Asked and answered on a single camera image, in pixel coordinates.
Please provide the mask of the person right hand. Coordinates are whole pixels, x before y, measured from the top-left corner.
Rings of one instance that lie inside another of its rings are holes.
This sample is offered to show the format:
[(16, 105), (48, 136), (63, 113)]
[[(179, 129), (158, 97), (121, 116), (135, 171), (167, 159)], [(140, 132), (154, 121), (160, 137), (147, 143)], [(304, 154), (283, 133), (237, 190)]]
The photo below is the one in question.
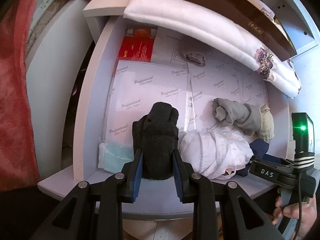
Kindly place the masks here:
[[(286, 207), (281, 207), (283, 204), (281, 196), (276, 198), (275, 210), (272, 216), (272, 224), (276, 225), (282, 217), (299, 219), (299, 204), (292, 204)], [(298, 232), (294, 232), (291, 239), (304, 239), (307, 233), (311, 230), (317, 218), (317, 202), (316, 196), (310, 198), (307, 203), (302, 203), (302, 219)]]

